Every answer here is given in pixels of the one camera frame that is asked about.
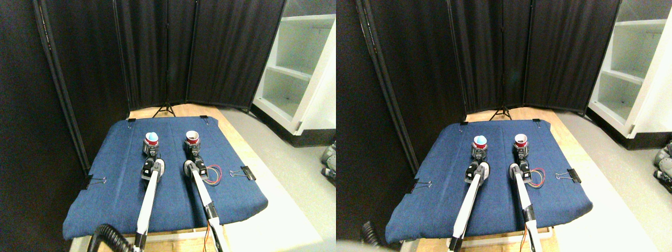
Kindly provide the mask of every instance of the black curtain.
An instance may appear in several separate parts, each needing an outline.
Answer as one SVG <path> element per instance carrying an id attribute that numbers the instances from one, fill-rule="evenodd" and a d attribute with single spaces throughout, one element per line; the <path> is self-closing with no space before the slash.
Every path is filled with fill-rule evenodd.
<path id="1" fill-rule="evenodd" d="M 49 1 L 43 11 L 90 161 L 110 126 L 129 111 L 113 8 L 111 1 Z"/>
<path id="2" fill-rule="evenodd" d="M 496 110 L 503 104 L 520 106 L 530 0 L 451 0 L 448 5 L 455 28 L 458 48 L 455 53 L 460 62 L 467 113 Z"/>
<path id="3" fill-rule="evenodd" d="M 0 251 L 66 251 L 62 224 L 83 179 L 36 13 L 31 1 L 0 2 Z"/>
<path id="4" fill-rule="evenodd" d="M 187 101 L 249 109 L 284 3 L 200 3 Z"/>
<path id="5" fill-rule="evenodd" d="M 189 65 L 192 55 L 195 1 L 169 1 L 168 100 L 183 103 L 186 99 Z"/>
<path id="6" fill-rule="evenodd" d="M 359 240 L 366 221 L 385 225 L 413 173 L 367 49 L 354 0 L 338 1 L 336 40 L 339 172 L 336 239 Z"/>
<path id="7" fill-rule="evenodd" d="M 166 100 L 167 5 L 151 0 L 113 2 L 116 4 L 129 107 L 137 110 L 159 106 Z"/>
<path id="8" fill-rule="evenodd" d="M 585 111 L 619 2 L 535 1 L 526 105 Z"/>
<path id="9" fill-rule="evenodd" d="M 420 164 L 441 130 L 466 117 L 446 2 L 363 2 L 390 99 Z"/>

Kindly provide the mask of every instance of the metal clip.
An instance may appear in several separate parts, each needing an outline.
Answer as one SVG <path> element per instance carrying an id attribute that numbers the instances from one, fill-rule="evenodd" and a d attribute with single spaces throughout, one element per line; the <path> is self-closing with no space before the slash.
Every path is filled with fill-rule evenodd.
<path id="1" fill-rule="evenodd" d="M 555 179 L 572 179 L 574 183 L 581 183 L 581 178 L 579 178 L 579 174 L 574 169 L 567 169 L 567 172 L 562 174 L 555 173 Z"/>
<path id="2" fill-rule="evenodd" d="M 413 191 L 418 189 L 418 188 L 422 188 L 422 187 L 430 188 L 431 187 L 431 181 L 420 182 L 419 179 L 414 179 L 414 180 L 415 180 L 415 183 L 413 183 L 413 186 L 411 186 L 411 188 L 410 188 L 409 192 L 407 192 L 407 194 L 412 194 Z M 416 187 L 416 185 L 419 184 L 419 183 L 423 184 L 423 186 Z"/>
<path id="3" fill-rule="evenodd" d="M 91 183 L 91 180 L 100 180 L 100 181 L 95 182 L 95 183 Z M 90 186 L 90 185 L 95 185 L 95 184 L 97 184 L 97 183 L 106 183 L 106 182 L 108 182 L 108 178 L 107 178 L 107 177 L 103 177 L 102 179 L 96 179 L 96 178 L 93 178 L 93 175 L 87 175 L 87 176 L 84 178 L 84 182 L 82 183 L 82 186 L 81 186 L 80 190 L 86 190 L 86 189 L 89 189 L 89 186 Z"/>
<path id="4" fill-rule="evenodd" d="M 102 181 L 95 182 L 95 183 L 90 183 L 89 185 L 95 185 L 95 184 L 97 184 L 97 183 L 107 183 L 107 182 L 108 182 L 108 178 L 107 178 L 107 177 L 103 177 L 102 179 L 94 179 L 94 178 L 91 178 L 91 180 L 102 180 Z"/>
<path id="5" fill-rule="evenodd" d="M 460 129 L 460 132 L 462 131 L 463 126 L 469 124 L 469 122 L 461 122 L 458 128 Z"/>
<path id="6" fill-rule="evenodd" d="M 129 118 L 129 119 L 126 121 L 128 128 L 130 128 L 130 123 L 131 123 L 131 122 L 135 122 L 135 118 Z"/>
<path id="7" fill-rule="evenodd" d="M 562 173 L 562 174 L 557 174 L 555 173 L 555 179 L 572 179 L 571 177 L 561 177 L 562 175 L 569 174 L 569 173 Z"/>
<path id="8" fill-rule="evenodd" d="M 206 125 L 210 125 L 210 123 L 208 122 L 208 116 L 201 116 L 201 119 L 205 119 Z"/>
<path id="9" fill-rule="evenodd" d="M 236 173 L 243 172 L 245 175 L 239 175 Z M 252 170 L 248 166 L 242 166 L 238 171 L 228 171 L 228 174 L 231 177 L 247 177 L 248 180 L 257 180 L 257 178 L 252 174 Z"/>

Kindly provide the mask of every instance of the red wire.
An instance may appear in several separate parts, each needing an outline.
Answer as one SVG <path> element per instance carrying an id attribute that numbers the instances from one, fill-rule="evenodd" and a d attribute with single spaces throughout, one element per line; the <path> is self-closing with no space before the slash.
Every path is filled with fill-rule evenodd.
<path id="1" fill-rule="evenodd" d="M 213 166 L 216 166 L 217 168 L 219 168 L 219 176 L 217 177 L 217 180 L 215 180 L 215 181 L 212 181 L 210 179 L 206 179 L 206 181 L 208 181 L 210 183 L 217 183 L 220 180 L 222 180 L 222 177 L 224 177 L 224 174 L 222 173 L 222 167 L 219 167 L 219 165 L 211 165 L 211 166 L 208 166 L 208 167 L 213 167 Z"/>
<path id="2" fill-rule="evenodd" d="M 220 174 L 220 175 L 219 175 L 219 178 L 217 179 L 217 181 L 215 181 L 215 183 L 217 183 L 217 182 L 219 182 L 220 180 L 222 180 L 222 177 L 224 177 L 224 174 L 222 173 L 222 167 L 219 167 L 219 165 L 211 165 L 211 166 L 209 166 L 209 167 L 213 167 L 213 166 L 215 166 L 215 167 L 217 167 L 217 168 L 219 169 L 219 174 Z"/>
<path id="3" fill-rule="evenodd" d="M 542 176 L 542 180 L 541 180 L 541 182 L 539 182 L 539 183 L 532 183 L 532 182 L 530 182 L 530 185 L 533 185 L 533 186 L 540 186 L 540 185 L 543 185 L 543 184 L 544 184 L 544 181 L 546 181 L 546 171 L 544 170 L 544 168 L 541 168 L 541 167 L 532 169 L 532 171 L 535 171 L 535 170 L 541 170 L 542 173 L 544 174 L 544 176 Z"/>

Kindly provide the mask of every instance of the blue cloth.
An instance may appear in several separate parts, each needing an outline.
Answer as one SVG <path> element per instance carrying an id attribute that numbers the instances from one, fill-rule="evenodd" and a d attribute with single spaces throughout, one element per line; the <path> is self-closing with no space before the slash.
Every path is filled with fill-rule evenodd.
<path id="1" fill-rule="evenodd" d="M 452 124 L 441 132 L 415 177 L 420 182 L 431 181 L 432 186 L 419 188 L 419 184 L 412 194 L 404 196 L 387 224 L 386 240 L 391 243 L 452 236 L 468 189 L 464 172 L 472 160 L 471 143 L 478 135 L 488 140 L 486 161 L 490 164 L 490 175 L 476 195 L 466 236 L 523 230 L 517 188 L 509 178 L 509 165 L 514 162 L 513 138 L 520 133 L 528 136 L 530 168 L 546 170 L 542 188 L 526 186 L 538 227 L 565 224 L 588 213 L 593 203 L 581 184 L 570 179 L 557 180 L 554 176 L 566 173 L 571 167 L 550 132 L 550 123 L 514 120 Z M 535 183 L 540 181 L 538 174 L 532 173 L 532 177 Z"/>
<path id="2" fill-rule="evenodd" d="M 63 237 L 72 239 L 91 235 L 103 223 L 114 226 L 124 234 L 136 232 L 146 190 L 146 182 L 140 178 L 140 170 L 146 159 L 142 142 L 147 132 L 159 135 L 159 154 L 166 165 L 157 185 L 149 232 L 206 226 L 198 189 L 182 169 L 187 159 L 183 142 L 188 130 L 200 134 L 200 155 L 205 164 L 219 165 L 224 172 L 218 186 L 206 184 L 220 223 L 242 221 L 261 212 L 268 205 L 268 200 L 256 181 L 229 176 L 228 171 L 238 171 L 244 164 L 222 134 L 218 121 L 208 118 L 208 122 L 206 124 L 205 119 L 199 117 L 181 117 L 115 123 L 89 172 L 94 178 L 106 177 L 107 183 L 90 185 L 89 189 L 79 192 L 63 223 Z M 209 173 L 210 178 L 214 179 L 214 172 L 209 170 Z"/>

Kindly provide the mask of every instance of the metal stand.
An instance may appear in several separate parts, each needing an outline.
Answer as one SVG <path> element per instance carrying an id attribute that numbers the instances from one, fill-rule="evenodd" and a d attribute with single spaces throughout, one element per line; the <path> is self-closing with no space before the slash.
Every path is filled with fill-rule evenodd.
<path id="1" fill-rule="evenodd" d="M 170 1 L 166 1 L 166 13 L 170 14 Z M 166 15 L 166 102 L 163 103 L 163 105 L 157 110 L 156 113 L 154 113 L 154 118 L 159 114 L 159 112 L 168 112 L 170 114 L 173 114 L 173 117 L 177 117 L 175 115 L 175 112 L 173 112 L 173 106 L 170 105 L 170 102 L 168 102 L 168 76 L 169 76 L 169 71 L 168 71 L 168 62 L 170 62 L 170 47 L 168 46 L 170 44 L 170 19 L 168 19 L 170 15 Z"/>
<path id="2" fill-rule="evenodd" d="M 509 113 L 509 108 L 506 108 L 506 106 L 504 106 L 504 105 L 502 105 L 500 108 L 497 109 L 497 111 L 495 111 L 495 114 L 492 117 L 490 117 L 489 121 L 492 121 L 493 118 L 497 115 L 504 115 L 504 116 L 508 117 L 509 120 L 513 120 L 513 119 L 511 119 L 511 114 Z"/>
<path id="3" fill-rule="evenodd" d="M 506 87 L 506 84 L 504 83 L 504 75 L 506 75 L 506 64 L 504 62 L 504 59 L 505 59 L 505 57 L 504 57 L 504 0 L 501 1 L 501 23 L 500 24 L 501 24 L 500 28 L 501 28 L 501 31 L 502 31 L 502 44 L 501 44 L 502 45 L 502 47 L 501 47 L 502 48 L 502 75 L 501 75 L 502 106 L 499 107 L 497 109 L 497 111 L 495 111 L 495 114 L 493 115 L 493 117 L 490 118 L 489 121 L 492 121 L 493 118 L 496 115 L 504 115 L 504 116 L 508 117 L 509 120 L 513 120 L 513 119 L 511 119 L 511 114 L 509 113 L 509 108 L 506 108 L 505 101 L 504 101 L 504 88 Z"/>
<path id="4" fill-rule="evenodd" d="M 166 102 L 163 103 L 163 105 L 161 106 L 161 108 L 159 108 L 159 110 L 157 110 L 157 112 L 154 113 L 154 116 L 152 116 L 152 118 L 154 118 L 155 116 L 157 116 L 157 114 L 159 114 L 159 112 L 168 112 L 168 113 L 170 113 L 170 114 L 173 114 L 173 117 L 177 117 L 177 116 L 175 115 L 175 112 L 173 112 L 173 106 L 170 105 L 170 103 L 168 102 L 167 99 L 166 99 Z"/>

